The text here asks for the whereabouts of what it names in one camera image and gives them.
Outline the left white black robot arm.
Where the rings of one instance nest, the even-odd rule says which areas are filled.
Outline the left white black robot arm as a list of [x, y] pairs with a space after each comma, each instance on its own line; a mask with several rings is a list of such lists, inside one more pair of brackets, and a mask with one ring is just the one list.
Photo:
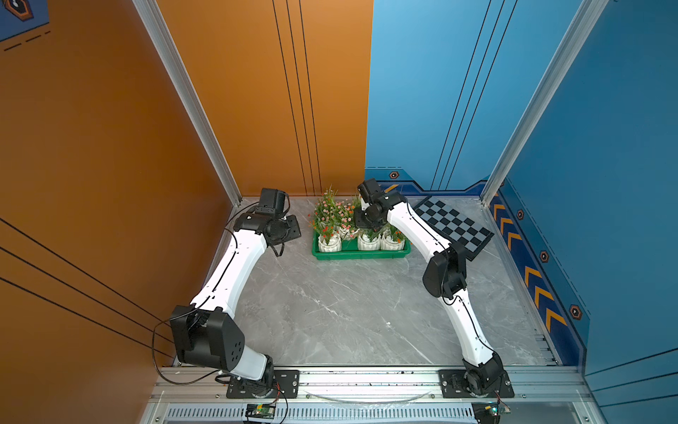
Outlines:
[[177, 306], [169, 318], [178, 360], [210, 367], [240, 381], [256, 397], [265, 397], [275, 384], [273, 360], [245, 342], [235, 322], [238, 301], [257, 261], [268, 248], [301, 237], [294, 215], [252, 212], [238, 218], [224, 256], [201, 291], [187, 306]]

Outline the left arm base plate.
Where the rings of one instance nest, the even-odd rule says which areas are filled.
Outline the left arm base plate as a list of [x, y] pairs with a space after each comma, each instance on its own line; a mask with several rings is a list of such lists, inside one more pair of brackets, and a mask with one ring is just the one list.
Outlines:
[[298, 369], [274, 369], [266, 372], [260, 380], [233, 377], [228, 384], [228, 399], [286, 399], [298, 397], [300, 371]]

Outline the red flower pot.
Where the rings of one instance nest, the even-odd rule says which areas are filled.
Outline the red flower pot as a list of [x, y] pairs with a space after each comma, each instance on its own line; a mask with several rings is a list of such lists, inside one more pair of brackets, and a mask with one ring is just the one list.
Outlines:
[[372, 229], [360, 229], [358, 232], [359, 251], [379, 251], [381, 249], [381, 232]]
[[342, 239], [337, 228], [330, 223], [320, 223], [316, 232], [318, 233], [318, 250], [321, 253], [337, 253], [342, 251]]

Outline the pink flower pot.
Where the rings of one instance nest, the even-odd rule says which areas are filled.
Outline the pink flower pot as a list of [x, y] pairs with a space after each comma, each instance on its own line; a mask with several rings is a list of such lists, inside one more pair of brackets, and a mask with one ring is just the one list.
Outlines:
[[337, 192], [328, 188], [318, 199], [312, 213], [313, 226], [317, 233], [334, 231], [337, 227], [338, 207], [335, 201]]
[[355, 212], [361, 206], [358, 196], [337, 203], [337, 231], [342, 241], [354, 240], [358, 236]]

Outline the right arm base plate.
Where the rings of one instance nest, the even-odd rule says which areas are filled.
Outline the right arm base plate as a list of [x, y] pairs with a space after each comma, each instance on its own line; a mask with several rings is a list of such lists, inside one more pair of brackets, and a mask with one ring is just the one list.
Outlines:
[[484, 377], [469, 370], [441, 369], [438, 377], [445, 399], [513, 399], [516, 395], [506, 371]]

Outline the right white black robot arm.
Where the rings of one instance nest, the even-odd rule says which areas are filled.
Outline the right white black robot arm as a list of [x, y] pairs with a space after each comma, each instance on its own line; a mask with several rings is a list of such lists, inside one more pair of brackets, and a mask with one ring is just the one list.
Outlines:
[[358, 228], [379, 230], [390, 224], [427, 260], [423, 286], [443, 304], [461, 346], [465, 368], [461, 390], [477, 398], [514, 397], [501, 356], [490, 346], [473, 311], [462, 246], [437, 234], [402, 194], [386, 193], [374, 180], [361, 183], [358, 191], [362, 203], [354, 213]]

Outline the orange flower pot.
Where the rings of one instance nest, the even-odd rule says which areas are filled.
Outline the orange flower pot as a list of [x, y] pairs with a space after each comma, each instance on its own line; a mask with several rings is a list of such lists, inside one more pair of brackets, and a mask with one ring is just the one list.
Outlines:
[[401, 251], [404, 249], [406, 236], [391, 224], [386, 224], [381, 231], [382, 251]]

